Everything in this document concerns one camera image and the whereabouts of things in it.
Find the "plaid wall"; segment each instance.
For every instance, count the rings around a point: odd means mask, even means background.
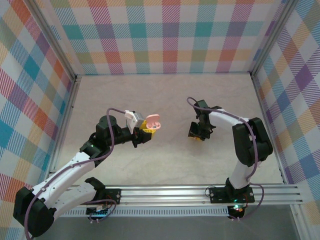
[[[72,82],[22,0],[0,0],[0,239],[14,240],[16,192],[42,181]]]
[[[320,237],[320,0],[300,0],[255,81],[288,182]]]
[[[268,40],[268,38],[270,37],[270,34],[273,32],[273,30],[275,29],[275,26],[276,26],[276,23],[277,21],[279,20],[279,17],[281,16],[283,10],[284,10],[284,7],[286,5],[286,3],[288,2],[288,0],[281,0],[281,3],[279,4],[277,10],[276,10],[276,13],[274,14],[273,18],[272,18],[272,21],[267,29],[267,31],[265,32],[264,34],[264,37],[260,43],[260,46],[258,48],[258,50],[256,51],[255,55],[254,55],[254,58],[253,58],[253,61],[250,65],[250,68],[249,68],[249,71],[251,72],[257,62],[257,59],[258,57],[260,56],[260,53],[262,51],[262,49],[266,46],[266,42]]]
[[[71,59],[74,56],[72,63],[80,66],[75,71],[87,75],[247,72],[272,21],[268,13],[281,3],[280,0],[37,2],[66,55]],[[51,4],[52,9],[44,3]],[[61,31],[66,40],[62,40]]]

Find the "wire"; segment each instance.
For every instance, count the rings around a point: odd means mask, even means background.
[[[121,114],[125,114],[126,112],[122,111],[122,110],[118,110],[116,108],[108,108],[107,111],[106,111],[106,119],[107,119],[107,122],[108,122],[108,127],[109,127],[109,131],[110,131],[110,135],[111,135],[111,148],[110,148],[110,151],[108,153],[106,153],[105,155],[103,156],[100,156],[100,157],[97,157],[97,158],[93,158],[93,159],[88,159],[88,160],[85,160],[85,161],[81,161],[81,162],[77,162],[77,163],[74,163],[72,166],[69,165],[69,166],[66,166],[64,169],[62,169],[61,171],[59,171],[56,175],[54,175],[40,190],[39,192],[34,196],[34,198],[31,200],[26,212],[25,212],[25,217],[24,217],[24,233],[25,233],[25,237],[27,240],[32,240],[34,239],[34,237],[30,237],[29,236],[29,231],[28,231],[28,219],[29,219],[29,214],[30,214],[30,210],[31,210],[31,207],[32,205],[35,203],[35,201],[37,200],[37,198],[41,195],[42,192],[44,192],[46,190],[46,188],[54,181],[56,180],[61,174],[63,174],[65,171],[71,169],[71,168],[74,168],[78,165],[81,165],[81,164],[86,164],[86,163],[91,163],[91,162],[94,162],[94,161],[99,161],[99,160],[104,160],[106,159],[107,157],[110,156],[110,154],[113,152],[114,148],[115,148],[115,136],[114,136],[114,132],[112,130],[112,125],[111,125],[111,121],[110,121],[110,111],[115,111],[115,112],[118,112],[118,113],[121,113]]]
[[[247,208],[248,207],[248,197],[247,195],[243,194],[243,196],[245,197],[245,207]]]
[[[107,195],[107,197],[112,200],[112,197],[110,195]],[[111,208],[111,207],[112,207],[112,203],[110,204],[110,207],[108,207],[108,208]]]
[[[208,188],[210,188],[210,187],[215,188],[215,186],[210,185],[210,186],[208,186],[208,187],[204,190],[204,195],[205,195],[207,198],[210,198],[210,196],[209,196],[209,195],[207,195],[207,190],[208,190]]]
[[[97,203],[102,203],[102,202],[103,202],[103,203],[104,203],[104,202],[111,202],[111,203],[114,204],[114,207],[112,208],[112,210],[111,210],[106,216],[104,216],[104,217],[101,218],[101,219],[97,219],[97,220],[96,220],[97,223],[102,222],[103,220],[105,220],[107,217],[109,217],[109,216],[115,211],[115,209],[116,209],[116,207],[117,207],[117,202],[116,202],[115,200],[113,200],[113,199],[104,199],[104,200],[87,201],[87,202],[84,203],[84,204],[97,204]],[[90,213],[90,215],[89,215],[89,219],[90,219],[91,223],[94,221],[94,220],[91,218],[91,216],[92,216],[93,214],[94,214],[94,213]]]
[[[229,117],[232,117],[234,119],[237,119],[239,120],[240,122],[244,123],[245,126],[248,128],[249,132],[250,132],[250,135],[251,135],[251,138],[252,138],[252,143],[253,143],[253,150],[254,150],[254,166],[253,166],[253,170],[252,172],[245,178],[245,180],[247,182],[249,182],[249,184],[253,185],[253,186],[259,186],[262,190],[262,196],[261,196],[261,199],[258,203],[258,205],[256,206],[256,208],[249,212],[246,216],[243,217],[244,218],[247,218],[248,216],[251,216],[259,207],[260,205],[262,204],[262,201],[264,200],[264,196],[265,196],[265,190],[264,190],[264,187],[261,185],[261,184],[258,184],[258,183],[251,183],[249,181],[249,179],[255,174],[256,170],[257,170],[257,167],[258,167],[258,148],[257,148],[257,142],[255,141],[255,134],[252,130],[252,128],[250,127],[250,125],[244,120],[242,119],[241,117],[238,117],[236,115],[233,115],[229,112],[226,112],[226,111],[219,111],[218,109],[211,109],[211,108],[203,108],[203,107],[198,107],[198,106],[195,106],[193,105],[190,100],[193,100],[195,102],[197,102],[197,100],[195,100],[193,97],[187,97],[186,101],[189,105],[191,105],[194,109],[198,109],[198,110],[201,110],[201,111],[206,111],[206,112],[215,112],[215,113],[220,113],[220,114],[225,114]]]

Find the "pink object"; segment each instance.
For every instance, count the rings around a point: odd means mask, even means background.
[[[146,117],[146,128],[152,130],[158,130],[161,128],[161,124],[159,122],[159,114],[153,114]]]

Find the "white robotic arm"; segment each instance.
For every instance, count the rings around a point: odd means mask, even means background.
[[[160,128],[157,114],[143,119],[136,112],[120,112],[127,118],[126,127],[120,128],[114,116],[108,115],[109,119],[103,116],[96,125],[96,132],[64,167],[32,189],[23,187],[16,193],[13,217],[23,226],[27,224],[27,230],[34,237],[45,233],[59,216],[78,205],[92,200],[120,202],[120,191],[108,191],[94,177],[66,191],[81,176],[96,168],[111,153],[114,145],[132,142],[136,148],[138,144],[151,140]]]
[[[242,198],[244,194],[248,193],[250,177],[254,168],[266,160],[273,152],[273,147],[263,122],[257,117],[248,119],[235,116],[219,106],[210,108],[204,100],[195,101],[192,106],[199,122],[191,123],[189,137],[204,141],[210,138],[210,134],[216,127],[233,133],[238,161],[231,176],[226,180],[224,188],[227,196],[225,199],[218,197],[217,200],[218,202],[221,200],[220,203],[222,201],[237,201],[238,198]]]

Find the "yellow object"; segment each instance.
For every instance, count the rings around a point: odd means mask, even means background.
[[[145,133],[151,133],[151,138],[154,137],[155,133],[156,133],[156,130],[153,130],[153,129],[142,129],[142,131],[144,131]]]
[[[147,121],[146,121],[146,120],[143,121],[143,123],[142,123],[141,126],[140,126],[140,129],[141,129],[141,130],[142,130],[142,129],[147,129]]]

